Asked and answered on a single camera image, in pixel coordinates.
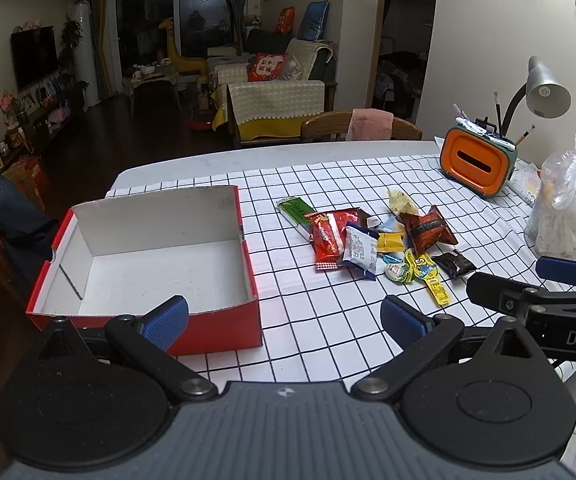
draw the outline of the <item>clear plastic bag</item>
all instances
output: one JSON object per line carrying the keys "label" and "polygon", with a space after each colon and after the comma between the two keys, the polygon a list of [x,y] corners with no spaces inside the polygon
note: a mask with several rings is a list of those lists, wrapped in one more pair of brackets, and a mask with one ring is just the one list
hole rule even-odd
{"label": "clear plastic bag", "polygon": [[526,235],[539,254],[576,260],[576,136],[574,152],[553,153],[543,163]]}

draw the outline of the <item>orange pen holder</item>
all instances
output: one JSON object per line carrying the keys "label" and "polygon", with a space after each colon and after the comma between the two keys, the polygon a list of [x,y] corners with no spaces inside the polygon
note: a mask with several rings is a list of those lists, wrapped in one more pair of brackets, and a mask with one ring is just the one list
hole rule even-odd
{"label": "orange pen holder", "polygon": [[516,147],[509,140],[454,127],[446,134],[440,163],[446,174],[488,198],[504,187],[516,160]]}

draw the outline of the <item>white checkered tablecloth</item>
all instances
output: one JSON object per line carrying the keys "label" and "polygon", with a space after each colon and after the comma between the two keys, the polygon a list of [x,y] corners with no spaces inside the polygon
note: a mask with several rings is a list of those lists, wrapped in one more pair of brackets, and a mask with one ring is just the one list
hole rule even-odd
{"label": "white checkered tablecloth", "polygon": [[[496,276],[543,284],[550,290],[576,287],[543,282],[534,272],[535,256],[524,241],[530,215],[509,187],[482,200],[440,173],[437,156],[342,160],[271,170],[238,171],[210,177],[117,189],[107,196],[171,187],[239,186],[243,225],[260,296],[264,345],[261,348],[180,356],[178,359],[219,386],[226,381],[328,381],[351,384],[401,352],[382,330],[380,304],[396,294],[427,316],[440,311],[423,282],[388,280],[383,262],[376,282],[354,270],[316,271],[311,245],[277,213],[276,200],[299,196],[318,210],[363,208],[382,221],[389,215],[388,188],[408,193],[424,212],[439,206],[460,241],[457,248],[480,270]],[[449,250],[435,246],[430,255]],[[441,271],[452,297],[443,310],[466,325],[492,326],[500,314],[472,304],[463,278]],[[576,364],[557,368],[567,379]]]}

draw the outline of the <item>table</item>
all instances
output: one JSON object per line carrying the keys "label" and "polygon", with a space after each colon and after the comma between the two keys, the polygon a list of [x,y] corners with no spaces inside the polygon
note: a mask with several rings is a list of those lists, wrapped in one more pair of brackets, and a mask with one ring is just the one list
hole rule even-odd
{"label": "table", "polygon": [[439,153],[439,148],[434,140],[361,140],[266,146],[188,156],[131,168],[117,176],[111,189],[147,186],[170,180],[198,178],[233,171],[278,168],[293,164],[316,164],[374,156],[436,155],[437,153]]}
{"label": "table", "polygon": [[177,102],[177,107],[181,110],[181,103],[179,102],[179,94],[177,93],[177,80],[179,74],[177,70],[172,66],[158,66],[149,76],[144,76],[142,79],[132,79],[129,77],[124,78],[124,93],[130,97],[130,116],[134,116],[134,94],[137,88],[148,83],[159,83],[166,81],[170,83],[172,88],[172,93],[175,96],[175,101]]}
{"label": "table", "polygon": [[[404,150],[417,153],[401,155]],[[398,295],[427,316],[443,310],[466,325],[492,326],[500,314],[472,304],[466,281],[450,280],[442,272],[452,297],[445,309],[439,309],[423,282],[401,285],[388,280],[381,261],[376,282],[348,269],[317,272],[311,245],[274,208],[280,197],[301,196],[319,209],[360,206],[385,220],[390,216],[387,189],[401,189],[424,212],[438,205],[460,241],[457,248],[484,272],[550,290],[572,289],[544,282],[534,273],[536,259],[523,237],[530,207],[508,187],[485,201],[446,179],[439,171],[437,151],[432,143],[371,141],[257,148],[236,152],[237,156],[216,153],[129,170],[118,177],[108,196],[171,187],[239,186],[264,345],[179,360],[220,389],[228,380],[342,379],[350,386],[401,352],[380,324],[386,294]],[[349,155],[364,158],[343,158]],[[443,251],[435,246],[429,253]],[[576,364],[567,362],[557,372],[565,380],[575,369]]]}

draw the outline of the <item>yellow giraffe toy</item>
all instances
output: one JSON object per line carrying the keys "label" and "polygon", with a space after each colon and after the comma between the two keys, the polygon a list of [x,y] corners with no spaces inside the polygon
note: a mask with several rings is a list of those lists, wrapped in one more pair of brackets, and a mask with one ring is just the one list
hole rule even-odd
{"label": "yellow giraffe toy", "polygon": [[184,57],[180,56],[175,43],[175,27],[173,19],[168,18],[159,24],[159,28],[167,30],[168,36],[168,57],[177,69],[177,72],[201,72],[202,76],[207,77],[208,67],[206,60],[202,57]]}

